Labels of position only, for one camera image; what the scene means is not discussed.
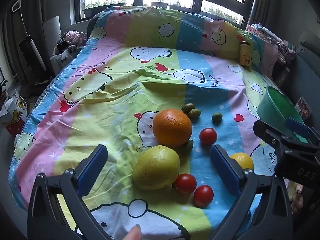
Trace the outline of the person's hand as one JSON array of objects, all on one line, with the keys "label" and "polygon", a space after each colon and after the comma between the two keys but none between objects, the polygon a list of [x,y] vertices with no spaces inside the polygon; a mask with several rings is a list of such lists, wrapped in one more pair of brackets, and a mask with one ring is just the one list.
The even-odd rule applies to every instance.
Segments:
[{"label": "person's hand", "polygon": [[129,233],[123,238],[123,240],[141,240],[142,232],[139,224],[136,224]]}]

